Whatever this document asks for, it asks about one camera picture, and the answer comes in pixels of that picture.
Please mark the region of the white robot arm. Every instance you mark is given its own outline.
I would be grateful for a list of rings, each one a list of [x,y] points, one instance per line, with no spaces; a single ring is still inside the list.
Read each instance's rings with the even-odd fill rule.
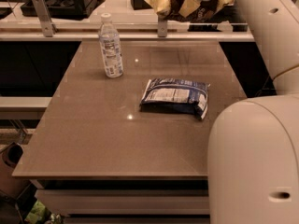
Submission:
[[[276,95],[234,103],[208,141],[210,224],[299,224],[299,8],[236,0]]]

